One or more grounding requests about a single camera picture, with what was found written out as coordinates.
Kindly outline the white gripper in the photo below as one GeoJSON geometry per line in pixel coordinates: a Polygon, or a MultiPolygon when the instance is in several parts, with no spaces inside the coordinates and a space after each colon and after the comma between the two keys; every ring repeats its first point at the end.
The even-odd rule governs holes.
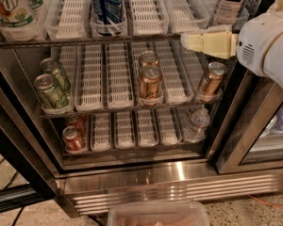
{"type": "Polygon", "coordinates": [[[184,33],[180,38],[181,44],[187,50],[221,59],[237,54],[242,66],[255,75],[264,76],[265,54],[283,32],[283,0],[275,0],[268,11],[249,20],[242,27],[239,37],[232,32],[184,33]]]}

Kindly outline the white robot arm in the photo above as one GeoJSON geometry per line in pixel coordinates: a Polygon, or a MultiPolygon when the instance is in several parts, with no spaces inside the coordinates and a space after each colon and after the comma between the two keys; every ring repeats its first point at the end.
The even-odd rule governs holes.
{"type": "Polygon", "coordinates": [[[236,57],[249,71],[272,79],[283,89],[283,0],[275,0],[239,32],[221,24],[185,32],[180,41],[194,52],[223,59],[236,57]]]}

